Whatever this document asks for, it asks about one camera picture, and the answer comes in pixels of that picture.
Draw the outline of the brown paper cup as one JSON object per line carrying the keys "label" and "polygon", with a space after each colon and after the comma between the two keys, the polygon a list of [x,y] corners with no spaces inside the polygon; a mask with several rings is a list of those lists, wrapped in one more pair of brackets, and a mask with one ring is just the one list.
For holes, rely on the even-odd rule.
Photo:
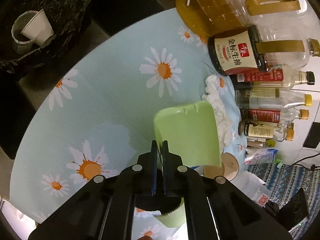
{"label": "brown paper cup", "polygon": [[212,179],[224,176],[227,180],[232,181],[238,175],[239,170],[240,166],[235,156],[226,152],[221,154],[221,167],[207,165],[203,169],[203,175]]}

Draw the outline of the white tissue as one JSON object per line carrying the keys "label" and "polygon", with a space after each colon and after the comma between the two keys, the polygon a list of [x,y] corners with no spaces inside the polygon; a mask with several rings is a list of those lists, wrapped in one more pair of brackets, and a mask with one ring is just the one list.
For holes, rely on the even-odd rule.
{"label": "white tissue", "polygon": [[215,114],[215,122],[217,127],[217,135],[219,141],[220,153],[230,145],[232,141],[233,122],[226,112],[225,104],[221,100],[216,83],[220,79],[216,75],[210,75],[206,78],[205,93],[201,96],[202,100],[209,102]]}

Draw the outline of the black trash bag bin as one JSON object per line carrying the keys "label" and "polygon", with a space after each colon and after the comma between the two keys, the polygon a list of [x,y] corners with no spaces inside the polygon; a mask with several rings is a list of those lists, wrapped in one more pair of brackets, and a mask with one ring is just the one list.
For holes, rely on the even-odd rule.
{"label": "black trash bag bin", "polygon": [[89,22],[91,0],[1,0],[1,76],[20,79],[63,54]]}

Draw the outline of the daisy print blue tablecloth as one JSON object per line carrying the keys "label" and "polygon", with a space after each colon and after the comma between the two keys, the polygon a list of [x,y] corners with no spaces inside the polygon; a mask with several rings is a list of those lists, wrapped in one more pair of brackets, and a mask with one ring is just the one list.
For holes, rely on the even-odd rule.
{"label": "daisy print blue tablecloth", "polygon": [[200,101],[214,73],[207,39],[175,9],[112,36],[35,114],[14,162],[10,202],[42,222],[94,176],[111,181],[150,150],[154,115]]}

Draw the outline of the yellow cap clear bottle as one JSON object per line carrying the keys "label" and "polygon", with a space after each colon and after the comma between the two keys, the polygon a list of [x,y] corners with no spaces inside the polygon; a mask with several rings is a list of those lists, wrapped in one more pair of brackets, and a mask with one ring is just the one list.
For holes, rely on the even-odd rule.
{"label": "yellow cap clear bottle", "polygon": [[252,88],[235,91],[235,103],[242,109],[285,110],[312,106],[311,94],[277,88]]}

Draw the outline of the red label sauce bottle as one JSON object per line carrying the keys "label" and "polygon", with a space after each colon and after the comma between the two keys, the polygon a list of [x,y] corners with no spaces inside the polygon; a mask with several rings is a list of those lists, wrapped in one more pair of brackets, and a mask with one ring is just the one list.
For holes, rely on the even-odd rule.
{"label": "red label sauce bottle", "polygon": [[307,109],[240,109],[241,117],[251,121],[270,122],[274,124],[293,122],[296,119],[308,120],[310,112]]}

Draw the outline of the cream label sesame oil bottle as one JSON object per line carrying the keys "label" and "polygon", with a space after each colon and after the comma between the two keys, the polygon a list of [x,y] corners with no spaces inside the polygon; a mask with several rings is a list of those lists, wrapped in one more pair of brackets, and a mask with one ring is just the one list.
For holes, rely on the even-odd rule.
{"label": "cream label sesame oil bottle", "polygon": [[273,139],[277,142],[292,141],[295,131],[291,124],[275,124],[262,121],[242,120],[238,125],[238,134],[246,137]]}

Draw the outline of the patterned blue cloth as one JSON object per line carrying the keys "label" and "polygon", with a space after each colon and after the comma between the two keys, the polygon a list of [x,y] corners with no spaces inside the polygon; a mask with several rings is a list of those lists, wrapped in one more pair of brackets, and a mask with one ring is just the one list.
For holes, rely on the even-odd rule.
{"label": "patterned blue cloth", "polygon": [[291,233],[293,239],[300,239],[311,226],[319,212],[319,171],[277,164],[250,165],[248,171],[262,179],[271,191],[270,199],[283,207],[299,189],[303,188],[309,207],[309,220]]}

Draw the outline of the black cap vinegar bottle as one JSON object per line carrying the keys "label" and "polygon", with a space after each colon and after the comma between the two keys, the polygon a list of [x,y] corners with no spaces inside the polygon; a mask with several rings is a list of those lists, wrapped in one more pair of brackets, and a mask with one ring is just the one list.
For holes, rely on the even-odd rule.
{"label": "black cap vinegar bottle", "polygon": [[270,72],[234,74],[229,76],[236,90],[277,88],[291,90],[296,85],[315,85],[313,72],[274,69]]}

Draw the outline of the dark soy sauce jug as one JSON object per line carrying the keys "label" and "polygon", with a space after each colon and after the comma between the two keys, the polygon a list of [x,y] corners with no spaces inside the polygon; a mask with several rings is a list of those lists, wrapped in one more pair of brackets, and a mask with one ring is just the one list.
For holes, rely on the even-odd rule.
{"label": "dark soy sauce jug", "polygon": [[216,34],[207,41],[210,59],[220,74],[298,69],[319,57],[319,39],[293,25],[250,25]]}

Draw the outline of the white paper cup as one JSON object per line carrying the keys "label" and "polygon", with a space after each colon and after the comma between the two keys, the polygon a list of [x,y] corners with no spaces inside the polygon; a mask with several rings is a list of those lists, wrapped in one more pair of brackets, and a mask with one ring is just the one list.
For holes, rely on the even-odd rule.
{"label": "white paper cup", "polygon": [[22,30],[22,34],[28,38],[31,38],[34,34],[40,31],[41,33],[36,38],[35,43],[39,46],[44,45],[44,43],[54,35],[51,24],[46,16],[44,9],[41,9],[37,14],[29,21],[29,23]]}

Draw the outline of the large cooking oil jug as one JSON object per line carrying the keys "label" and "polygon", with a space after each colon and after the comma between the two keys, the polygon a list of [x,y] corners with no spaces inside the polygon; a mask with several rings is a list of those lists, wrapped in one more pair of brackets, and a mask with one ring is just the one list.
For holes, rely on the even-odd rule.
{"label": "large cooking oil jug", "polygon": [[251,24],[263,25],[272,17],[299,16],[305,0],[176,0],[176,9],[188,27],[202,39]]}

